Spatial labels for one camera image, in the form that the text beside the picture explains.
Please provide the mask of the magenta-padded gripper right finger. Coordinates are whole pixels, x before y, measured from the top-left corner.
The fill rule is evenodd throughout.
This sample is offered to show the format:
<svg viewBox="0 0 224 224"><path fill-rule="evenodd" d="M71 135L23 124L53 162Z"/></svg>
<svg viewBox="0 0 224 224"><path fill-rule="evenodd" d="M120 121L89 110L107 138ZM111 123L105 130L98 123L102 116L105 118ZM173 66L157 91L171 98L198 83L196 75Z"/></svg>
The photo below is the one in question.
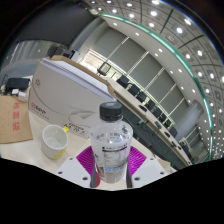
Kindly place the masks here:
<svg viewBox="0 0 224 224"><path fill-rule="evenodd" d="M132 147L126 169L126 185L128 188L140 188L174 172L169 162L154 155L146 156Z"/></svg>

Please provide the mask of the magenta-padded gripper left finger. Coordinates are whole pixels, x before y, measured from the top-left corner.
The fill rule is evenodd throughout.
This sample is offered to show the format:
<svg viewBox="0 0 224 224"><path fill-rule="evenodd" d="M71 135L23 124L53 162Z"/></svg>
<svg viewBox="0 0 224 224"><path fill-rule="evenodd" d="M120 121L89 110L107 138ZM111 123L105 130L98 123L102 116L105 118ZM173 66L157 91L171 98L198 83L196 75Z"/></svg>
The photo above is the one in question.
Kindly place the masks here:
<svg viewBox="0 0 224 224"><path fill-rule="evenodd" d="M56 171L56 175L84 188L96 188L100 178L95 168L91 147L75 157L69 157Z"/></svg>

